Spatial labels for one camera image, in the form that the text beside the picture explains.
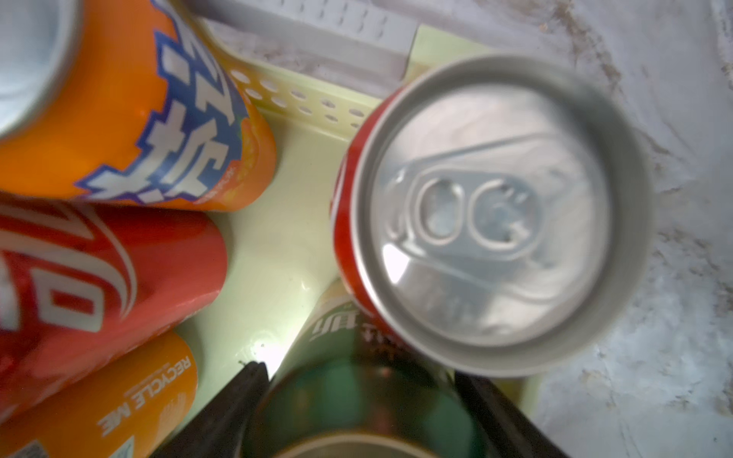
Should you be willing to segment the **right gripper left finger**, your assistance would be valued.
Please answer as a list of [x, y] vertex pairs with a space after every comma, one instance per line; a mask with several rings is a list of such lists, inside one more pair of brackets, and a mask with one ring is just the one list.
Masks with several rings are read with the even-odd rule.
[[153, 457], [235, 457], [247, 422], [269, 386], [265, 363], [250, 362]]

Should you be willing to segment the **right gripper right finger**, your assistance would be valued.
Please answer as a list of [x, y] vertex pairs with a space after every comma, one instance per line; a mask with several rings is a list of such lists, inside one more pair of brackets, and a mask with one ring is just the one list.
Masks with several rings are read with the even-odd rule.
[[491, 380], [462, 372], [454, 380], [500, 457], [569, 458]]

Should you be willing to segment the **green soda can column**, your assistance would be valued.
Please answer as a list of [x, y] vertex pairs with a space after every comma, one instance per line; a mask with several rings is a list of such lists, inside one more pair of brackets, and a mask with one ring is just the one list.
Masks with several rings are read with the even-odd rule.
[[247, 422], [242, 457], [494, 457], [450, 373], [383, 332], [335, 281]]

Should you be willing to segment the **red cola can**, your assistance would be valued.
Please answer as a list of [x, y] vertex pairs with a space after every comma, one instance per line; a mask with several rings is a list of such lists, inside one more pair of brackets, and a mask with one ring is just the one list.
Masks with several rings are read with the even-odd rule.
[[650, 250], [645, 152], [579, 74], [479, 55], [385, 99], [345, 155], [330, 211], [358, 305], [439, 364], [520, 377], [622, 315]]

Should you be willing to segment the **pale green plastic basket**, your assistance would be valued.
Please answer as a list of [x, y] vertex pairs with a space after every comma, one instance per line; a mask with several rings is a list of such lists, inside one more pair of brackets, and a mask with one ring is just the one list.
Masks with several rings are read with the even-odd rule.
[[335, 280], [328, 208], [351, 139], [379, 99], [236, 55], [233, 32], [205, 30], [233, 60], [238, 85], [278, 146], [273, 183], [253, 204], [216, 213], [228, 250], [217, 300], [179, 326], [195, 354], [200, 412], [250, 361], [276, 370], [318, 298]]

